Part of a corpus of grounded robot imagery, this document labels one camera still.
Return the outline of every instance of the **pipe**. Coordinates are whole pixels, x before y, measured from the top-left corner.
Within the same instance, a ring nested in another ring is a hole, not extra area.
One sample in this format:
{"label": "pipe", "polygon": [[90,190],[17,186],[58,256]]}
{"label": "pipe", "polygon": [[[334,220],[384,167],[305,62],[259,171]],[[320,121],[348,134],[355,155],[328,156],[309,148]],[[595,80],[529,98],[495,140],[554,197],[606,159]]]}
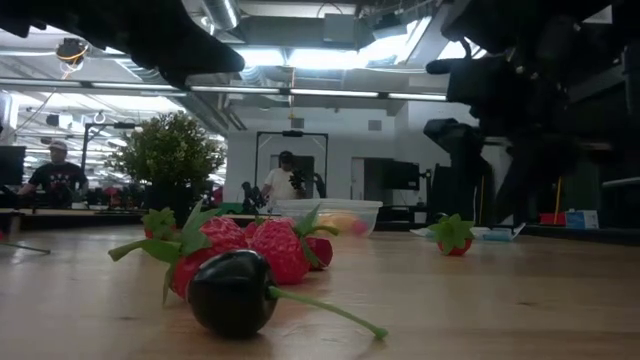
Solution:
{"label": "pipe", "polygon": [[240,24],[237,0],[202,0],[202,9],[219,30],[231,30]]}

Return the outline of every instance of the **plastic container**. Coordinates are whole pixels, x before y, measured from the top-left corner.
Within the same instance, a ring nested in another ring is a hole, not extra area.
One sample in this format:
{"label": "plastic container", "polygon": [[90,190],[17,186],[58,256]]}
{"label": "plastic container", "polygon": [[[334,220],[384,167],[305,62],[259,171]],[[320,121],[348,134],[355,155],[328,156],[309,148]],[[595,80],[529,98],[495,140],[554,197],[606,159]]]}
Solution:
{"label": "plastic container", "polygon": [[335,227],[340,235],[367,237],[376,226],[380,201],[362,201],[345,199],[301,199],[280,200],[277,208],[282,216],[296,221],[302,219],[316,206],[318,220],[316,225]]}

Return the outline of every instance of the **red object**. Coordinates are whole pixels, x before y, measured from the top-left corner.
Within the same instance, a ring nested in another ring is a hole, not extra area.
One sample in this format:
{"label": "red object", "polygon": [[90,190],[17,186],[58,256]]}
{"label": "red object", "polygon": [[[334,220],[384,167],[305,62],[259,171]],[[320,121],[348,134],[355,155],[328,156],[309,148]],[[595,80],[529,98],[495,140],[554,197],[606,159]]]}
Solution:
{"label": "red object", "polygon": [[308,237],[305,239],[313,251],[316,254],[318,260],[320,260],[320,264],[318,266],[313,266],[311,264],[309,270],[316,271],[322,270],[331,264],[331,260],[333,259],[333,247],[331,246],[331,241],[324,238],[314,238]]}
{"label": "red object", "polygon": [[249,241],[253,239],[253,235],[256,233],[256,230],[258,230],[258,224],[256,224],[255,221],[249,223],[249,225],[247,225],[247,227],[244,229],[245,240]]}
{"label": "red object", "polygon": [[540,214],[540,224],[541,225],[560,225],[560,226],[566,226],[567,225],[567,217],[564,215],[564,213],[558,213],[558,218],[556,220],[556,223],[553,223],[553,218],[555,217],[554,213],[542,213]]}
{"label": "red object", "polygon": [[258,227],[251,249],[267,259],[278,285],[302,282],[309,272],[309,261],[302,251],[300,239],[286,221],[268,221]]}
{"label": "red object", "polygon": [[222,204],[222,193],[223,193],[223,188],[222,186],[213,190],[213,193],[211,193],[211,195],[213,196],[213,203],[216,205],[220,205]]}
{"label": "red object", "polygon": [[230,218],[214,217],[200,227],[213,248],[220,254],[231,250],[247,249],[244,231]]}
{"label": "red object", "polygon": [[[464,253],[466,253],[467,250],[469,250],[469,248],[471,247],[471,243],[472,242],[473,242],[473,239],[466,239],[464,241],[464,248],[460,249],[460,248],[454,247],[453,250],[451,250],[451,252],[447,256],[462,256],[462,255],[464,255]],[[438,242],[438,248],[440,248],[440,251],[444,251],[443,248],[442,248],[442,243],[441,242]]]}
{"label": "red object", "polygon": [[[176,231],[176,226],[175,225],[171,225],[171,230],[172,231]],[[147,239],[153,239],[153,232],[151,232],[151,230],[145,228],[144,229],[144,237],[147,238]]]}
{"label": "red object", "polygon": [[351,233],[355,236],[364,236],[368,230],[369,226],[362,220],[356,220],[351,226]]}
{"label": "red object", "polygon": [[200,249],[187,257],[181,257],[176,264],[176,270],[173,273],[173,283],[171,290],[181,299],[187,299],[187,288],[189,282],[198,272],[200,265],[214,256],[220,255],[216,249],[204,248]]}

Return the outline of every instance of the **cable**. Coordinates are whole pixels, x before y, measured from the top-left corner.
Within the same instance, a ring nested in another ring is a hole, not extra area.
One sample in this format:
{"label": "cable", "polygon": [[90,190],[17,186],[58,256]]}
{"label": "cable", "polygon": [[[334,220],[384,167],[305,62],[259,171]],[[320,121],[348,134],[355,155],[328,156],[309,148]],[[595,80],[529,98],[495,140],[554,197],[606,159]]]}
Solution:
{"label": "cable", "polygon": [[340,11],[340,14],[344,14],[344,13],[342,12],[342,9],[340,9],[340,8],[338,7],[338,5],[336,5],[336,4],[332,3],[332,2],[324,2],[324,3],[322,3],[322,5],[320,5],[320,8],[318,9],[318,12],[316,13],[316,17],[320,17],[320,11],[322,11],[322,8],[324,8],[324,6],[325,6],[325,5],[331,5],[331,6],[333,6],[334,8],[338,9],[338,11]]}

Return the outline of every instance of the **person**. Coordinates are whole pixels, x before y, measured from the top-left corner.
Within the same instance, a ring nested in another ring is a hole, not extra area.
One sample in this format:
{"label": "person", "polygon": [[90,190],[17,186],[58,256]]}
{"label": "person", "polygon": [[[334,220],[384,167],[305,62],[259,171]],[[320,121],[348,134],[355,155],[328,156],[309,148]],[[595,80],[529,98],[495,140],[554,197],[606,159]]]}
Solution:
{"label": "person", "polygon": [[29,194],[35,191],[38,185],[49,194],[68,193],[68,190],[75,190],[76,184],[80,195],[85,195],[89,189],[89,182],[78,165],[67,162],[67,144],[58,140],[52,141],[49,152],[51,162],[37,168],[29,182],[18,191],[18,195]]}
{"label": "person", "polygon": [[271,170],[264,181],[262,196],[269,197],[269,203],[274,205],[278,200],[293,200],[300,198],[291,182],[293,175],[293,154],[290,151],[283,151],[278,156],[280,167]]}

